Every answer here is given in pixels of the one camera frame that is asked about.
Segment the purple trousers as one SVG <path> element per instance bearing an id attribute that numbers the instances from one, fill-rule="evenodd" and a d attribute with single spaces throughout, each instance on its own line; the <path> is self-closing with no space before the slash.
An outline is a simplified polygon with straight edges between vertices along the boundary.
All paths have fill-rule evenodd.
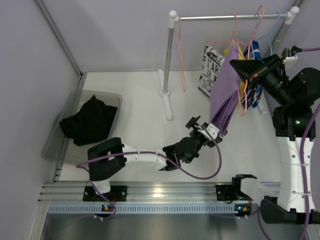
<path id="1" fill-rule="evenodd" d="M 227 133 L 241 91 L 241 79 L 230 64 L 231 60 L 238 59 L 239 48 L 233 43 L 211 89 L 210 123 L 219 129 L 220 135 Z"/>

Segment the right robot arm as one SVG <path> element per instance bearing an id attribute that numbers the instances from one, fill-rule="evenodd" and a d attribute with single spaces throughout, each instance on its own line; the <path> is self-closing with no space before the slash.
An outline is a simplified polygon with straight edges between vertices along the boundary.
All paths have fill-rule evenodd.
<path id="1" fill-rule="evenodd" d="M 262 86 L 278 103 L 272 122 L 280 150 L 280 189 L 274 193 L 249 174 L 238 174 L 232 181 L 258 204 L 267 224 L 319 224 L 310 181 L 316 138 L 312 105 L 320 97 L 319 70 L 306 67 L 289 78 L 276 54 L 260 60 L 231 60 L 230 65 L 242 81 L 250 87 Z"/>

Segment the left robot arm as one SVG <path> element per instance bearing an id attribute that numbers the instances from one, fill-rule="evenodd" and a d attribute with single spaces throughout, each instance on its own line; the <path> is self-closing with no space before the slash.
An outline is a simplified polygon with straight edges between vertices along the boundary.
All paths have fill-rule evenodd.
<path id="1" fill-rule="evenodd" d="M 114 137 L 87 151 L 89 180 L 100 193 L 110 192 L 110 178 L 125 167 L 146 167 L 157 171 L 177 170 L 181 164 L 190 164 L 199 157 L 202 147 L 214 147 L 222 141 L 220 129 L 212 123 L 198 124 L 192 117 L 186 128 L 192 129 L 189 136 L 160 150 L 137 149 Z"/>

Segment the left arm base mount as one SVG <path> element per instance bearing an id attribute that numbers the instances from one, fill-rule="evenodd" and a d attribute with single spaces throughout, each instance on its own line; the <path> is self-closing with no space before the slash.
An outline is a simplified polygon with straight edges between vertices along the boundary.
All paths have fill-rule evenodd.
<path id="1" fill-rule="evenodd" d="M 102 194 L 111 202 L 125 202 L 127 200 L 127 186 L 125 185 L 112 185 L 110 192 Z M 104 202 L 105 200 L 98 195 L 92 186 L 84 188 L 83 202 Z"/>

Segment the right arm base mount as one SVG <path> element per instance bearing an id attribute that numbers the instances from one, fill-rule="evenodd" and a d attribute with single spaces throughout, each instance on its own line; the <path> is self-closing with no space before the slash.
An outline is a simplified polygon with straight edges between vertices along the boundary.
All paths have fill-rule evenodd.
<path id="1" fill-rule="evenodd" d="M 216 185 L 216 198 L 218 201 L 244 201 L 252 199 L 255 203 L 260 204 L 263 196 L 256 187 L 243 187 L 233 184 Z"/>

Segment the pink hanger of black trousers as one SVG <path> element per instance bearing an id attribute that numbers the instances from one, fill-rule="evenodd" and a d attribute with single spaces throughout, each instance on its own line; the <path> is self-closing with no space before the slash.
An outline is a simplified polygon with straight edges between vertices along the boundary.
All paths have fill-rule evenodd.
<path id="1" fill-rule="evenodd" d="M 174 28 L 174 44 L 176 47 L 176 56 L 178 60 L 178 67 L 179 67 L 179 74 L 182 84 L 183 92 L 186 92 L 187 85 L 186 85 L 186 78 L 184 75 L 184 57 L 183 57 L 183 49 L 182 49 L 182 42 L 181 42 L 181 29 L 182 29 L 182 21 L 180 16 L 178 15 L 178 29 Z"/>

